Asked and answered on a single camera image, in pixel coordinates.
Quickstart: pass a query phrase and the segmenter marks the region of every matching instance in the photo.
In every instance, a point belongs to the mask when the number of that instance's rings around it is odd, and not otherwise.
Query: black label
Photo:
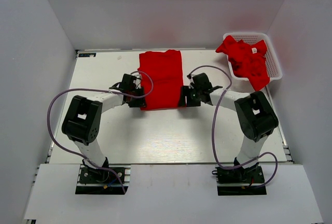
[[[78,57],[95,57],[96,53],[81,53]]]

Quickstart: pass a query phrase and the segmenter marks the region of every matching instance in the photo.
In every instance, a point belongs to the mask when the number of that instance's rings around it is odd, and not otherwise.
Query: plastic laundry basket
[[[272,46],[272,43],[269,39],[269,37],[264,33],[255,33],[255,32],[232,32],[232,33],[226,33],[224,35],[224,40],[227,36],[232,36],[236,41],[243,40],[247,44],[255,44],[261,40],[265,41],[265,44],[267,46],[267,51],[265,54],[266,62],[266,70],[268,72],[268,76],[270,77],[270,81],[273,80],[279,80],[282,77],[282,72],[280,68],[279,61],[276,57],[276,54],[274,52],[274,48]],[[231,75],[236,80],[249,80],[248,78],[243,77],[237,77],[233,73],[232,64],[228,61],[228,66],[231,72]]]

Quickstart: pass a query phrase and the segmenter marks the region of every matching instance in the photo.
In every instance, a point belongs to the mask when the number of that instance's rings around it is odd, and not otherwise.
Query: white wall
[[[49,0],[75,49],[217,47],[267,32],[284,0]]]
[[[0,0],[0,51],[0,222],[16,224],[50,145],[48,104],[67,88],[75,51],[47,0]]]
[[[283,68],[271,90],[286,140],[332,223],[332,0],[286,0],[268,35]]]

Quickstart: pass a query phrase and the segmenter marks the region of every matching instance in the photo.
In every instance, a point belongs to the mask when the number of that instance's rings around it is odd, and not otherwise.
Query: white platform
[[[273,165],[262,166],[269,177]],[[281,165],[267,195],[221,197],[214,165],[132,165],[126,195],[75,195],[79,165],[42,164],[25,219],[37,224],[322,222],[302,165]]]
[[[121,81],[124,73],[139,67],[139,54],[144,51],[98,52],[96,57],[77,58],[70,88],[95,88],[107,90]],[[226,57],[214,50],[182,50],[183,80],[200,65],[215,65],[229,71]],[[214,86],[227,86],[228,79],[220,71],[203,68]],[[253,92],[249,82],[234,81],[232,90]],[[66,99],[61,124],[67,108],[75,95],[90,96],[90,92],[72,92]],[[112,109],[102,115],[98,142],[113,164],[134,163],[214,163],[211,146],[211,126],[214,107],[203,104],[197,108],[141,111],[127,105]],[[61,132],[57,140],[65,147],[77,147]],[[237,114],[221,108],[217,118],[216,148],[221,162],[233,162],[243,139]],[[272,151],[279,161],[286,161],[279,129],[275,129],[262,148]],[[273,161],[265,156],[260,161]],[[54,147],[50,163],[81,163],[81,158]]]

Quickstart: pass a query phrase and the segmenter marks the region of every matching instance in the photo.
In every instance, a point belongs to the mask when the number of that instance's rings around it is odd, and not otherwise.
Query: red towel
[[[243,40],[235,41],[232,36],[227,36],[216,49],[217,53],[228,55],[234,75],[248,78],[255,91],[261,90],[270,82],[265,66],[266,51],[267,47],[263,40],[249,45]]]
[[[146,107],[141,110],[177,108],[183,86],[180,51],[142,53],[138,70],[146,72],[154,82],[154,90],[145,97]],[[144,87],[145,93],[150,91],[151,82],[144,74],[141,85]]]

